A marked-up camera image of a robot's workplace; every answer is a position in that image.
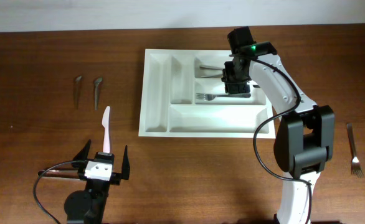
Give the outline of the metal spoon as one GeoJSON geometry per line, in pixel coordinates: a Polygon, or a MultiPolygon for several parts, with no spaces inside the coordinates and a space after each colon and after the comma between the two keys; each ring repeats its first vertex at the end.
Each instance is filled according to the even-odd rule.
{"type": "Polygon", "coordinates": [[[203,75],[203,76],[200,76],[200,78],[221,78],[223,77],[223,74],[215,74],[215,75],[203,75]]]}
{"type": "Polygon", "coordinates": [[[210,65],[200,65],[199,68],[201,70],[220,70],[220,71],[223,70],[223,68],[221,68],[221,67],[215,67],[215,66],[210,66],[210,65]]]}

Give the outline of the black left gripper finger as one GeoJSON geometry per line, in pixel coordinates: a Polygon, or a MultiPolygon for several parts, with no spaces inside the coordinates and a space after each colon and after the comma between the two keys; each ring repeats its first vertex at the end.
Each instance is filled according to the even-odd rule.
{"type": "Polygon", "coordinates": [[[129,178],[130,178],[130,162],[128,158],[128,146],[126,145],[121,165],[121,179],[128,180],[129,178]]]}
{"type": "Polygon", "coordinates": [[[77,155],[73,158],[74,161],[85,161],[88,158],[88,153],[90,151],[92,141],[89,139],[87,143],[84,145],[83,149],[77,153],[77,155]]]}

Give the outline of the metal fork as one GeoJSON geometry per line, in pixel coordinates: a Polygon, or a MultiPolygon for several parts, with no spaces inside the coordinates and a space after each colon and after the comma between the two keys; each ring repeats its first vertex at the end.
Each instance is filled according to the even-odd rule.
{"type": "Polygon", "coordinates": [[[216,98],[250,98],[250,93],[242,93],[242,94],[206,94],[206,93],[196,93],[195,98],[197,100],[203,101],[212,101],[216,98]]]}
{"type": "Polygon", "coordinates": [[[346,129],[347,129],[347,133],[348,133],[349,146],[350,146],[350,150],[351,150],[351,174],[356,175],[358,178],[364,178],[364,174],[361,169],[361,164],[357,157],[352,124],[347,123],[346,129]]]}

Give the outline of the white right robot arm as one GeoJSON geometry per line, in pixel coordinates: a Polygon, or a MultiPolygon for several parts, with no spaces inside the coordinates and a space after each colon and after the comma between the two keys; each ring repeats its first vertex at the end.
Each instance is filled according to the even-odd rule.
{"type": "Polygon", "coordinates": [[[334,112],[328,105],[317,105],[300,90],[270,42],[254,41],[248,27],[234,29],[227,39],[232,60],[224,64],[225,92],[244,95],[250,92],[249,82],[253,81],[271,102],[276,113],[256,127],[254,136],[268,123],[280,120],[273,153],[283,174],[260,163],[283,182],[273,221],[310,223],[315,184],[333,156],[334,112]]]}

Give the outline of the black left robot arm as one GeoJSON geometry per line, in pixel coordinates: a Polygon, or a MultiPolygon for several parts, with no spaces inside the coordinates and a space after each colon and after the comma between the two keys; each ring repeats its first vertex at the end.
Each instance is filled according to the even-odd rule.
{"type": "Polygon", "coordinates": [[[88,158],[91,141],[73,158],[78,179],[85,181],[85,189],[72,192],[65,200],[64,210],[67,223],[101,223],[111,185],[120,185],[122,180],[130,177],[128,148],[124,149],[121,172],[113,172],[115,156],[112,153],[97,152],[93,159],[88,158]],[[87,177],[88,168],[103,169],[102,177],[87,177]]]}

